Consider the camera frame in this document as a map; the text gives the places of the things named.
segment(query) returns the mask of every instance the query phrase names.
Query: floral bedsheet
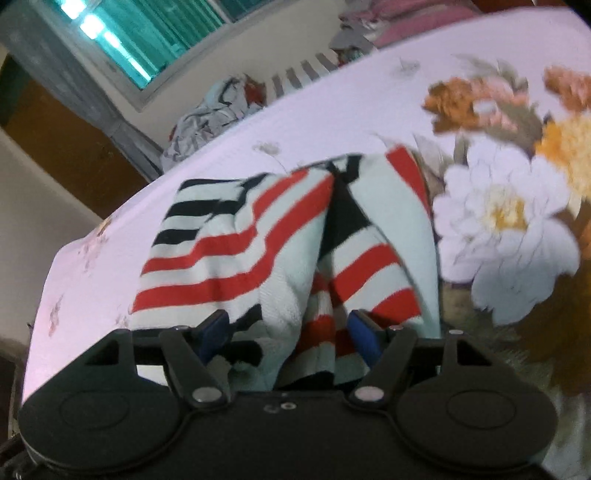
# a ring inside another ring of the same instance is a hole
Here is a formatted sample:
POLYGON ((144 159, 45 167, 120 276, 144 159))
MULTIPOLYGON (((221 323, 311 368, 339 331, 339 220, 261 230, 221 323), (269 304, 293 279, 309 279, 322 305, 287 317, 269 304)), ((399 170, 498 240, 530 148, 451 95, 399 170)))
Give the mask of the floral bedsheet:
POLYGON ((591 74, 546 66, 546 94, 561 108, 545 111, 518 66, 457 58, 465 74, 431 85, 422 105, 434 139, 415 135, 411 145, 432 201, 443 321, 484 339, 553 398, 561 422, 547 463, 578 436, 581 457, 552 470, 587 478, 591 74), (450 134, 453 150, 437 141, 450 134))
MULTIPOLYGON (((591 31, 562 9, 461 22, 319 79, 207 144, 58 253, 24 397, 128 325, 151 242, 187 178, 281 173, 404 144, 431 197, 443 326, 483 340, 548 393, 560 420, 544 466, 587 480, 590 109, 591 31)), ((421 267, 435 278, 433 262, 421 267)), ((432 283, 423 297, 437 298, 432 283)))

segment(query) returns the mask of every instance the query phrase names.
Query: window frame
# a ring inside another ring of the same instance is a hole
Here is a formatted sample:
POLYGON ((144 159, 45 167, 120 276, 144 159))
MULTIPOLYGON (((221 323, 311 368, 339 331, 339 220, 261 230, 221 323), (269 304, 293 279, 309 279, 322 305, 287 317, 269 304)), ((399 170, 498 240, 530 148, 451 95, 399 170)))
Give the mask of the window frame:
MULTIPOLYGON (((106 77, 109 83, 132 105, 137 112, 141 112, 154 98, 165 90, 167 84, 175 81, 190 69, 200 59, 204 58, 217 46, 232 37, 239 35, 248 28, 262 21, 281 8, 298 0, 269 0, 265 5, 255 9, 243 18, 232 22, 216 0, 207 0, 212 8, 221 16, 225 24, 215 32, 209 34, 201 42, 193 46, 174 63, 166 67, 156 78, 149 82, 145 89, 140 89, 127 74, 79 28, 83 15, 77 20, 66 22, 61 15, 52 9, 47 0, 30 0, 37 11, 43 16, 49 26, 66 43, 68 48, 78 51, 89 60, 98 71, 106 77)), ((89 6, 96 8, 102 0, 90 0, 89 6)))

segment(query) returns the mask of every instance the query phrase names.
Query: wall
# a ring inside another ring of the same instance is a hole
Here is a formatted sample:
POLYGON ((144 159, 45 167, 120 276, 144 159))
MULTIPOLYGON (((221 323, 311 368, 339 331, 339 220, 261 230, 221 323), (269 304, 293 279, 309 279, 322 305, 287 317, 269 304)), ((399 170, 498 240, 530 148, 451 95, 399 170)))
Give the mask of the wall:
POLYGON ((129 122, 165 146, 178 118, 199 103, 207 90, 224 77, 246 73, 265 81, 274 74, 327 49, 339 30, 345 0, 297 0, 277 8, 240 34, 224 39, 204 57, 167 82, 155 99, 138 113, 89 61, 92 76, 129 122))
POLYGON ((4 60, 6 60, 7 55, 8 50, 0 44, 0 68, 2 68, 2 64, 4 63, 4 60))
POLYGON ((100 219, 0 129, 0 349, 21 356, 57 251, 100 219))

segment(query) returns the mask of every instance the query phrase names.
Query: pile of clothes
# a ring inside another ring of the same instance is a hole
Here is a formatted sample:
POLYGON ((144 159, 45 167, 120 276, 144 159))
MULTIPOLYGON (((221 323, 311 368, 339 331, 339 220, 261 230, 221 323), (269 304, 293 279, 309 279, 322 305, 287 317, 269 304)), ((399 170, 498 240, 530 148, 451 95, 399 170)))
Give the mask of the pile of clothes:
POLYGON ((330 43, 345 64, 405 38, 480 14, 469 0, 355 0, 330 43))
POLYGON ((261 86, 247 75, 228 77, 210 88, 203 101, 183 115, 161 157, 166 173, 232 125, 263 108, 261 86))

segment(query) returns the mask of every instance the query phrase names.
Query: striped cloth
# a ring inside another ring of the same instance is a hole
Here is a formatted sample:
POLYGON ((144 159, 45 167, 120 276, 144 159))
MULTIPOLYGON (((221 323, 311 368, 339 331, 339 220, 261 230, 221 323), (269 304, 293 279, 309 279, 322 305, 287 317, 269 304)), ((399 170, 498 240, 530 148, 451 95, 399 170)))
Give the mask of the striped cloth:
POLYGON ((423 178, 402 147, 283 177, 187 180, 142 270, 131 328, 195 326, 224 309, 235 333, 207 368, 226 390, 352 386, 367 368, 346 330, 351 310, 434 330, 382 233, 396 205, 417 251, 433 249, 417 233, 430 230, 423 178))
POLYGON ((300 62, 284 72, 277 73, 265 82, 267 105, 275 100, 300 90, 309 83, 338 69, 337 55, 332 50, 317 53, 313 58, 300 62))

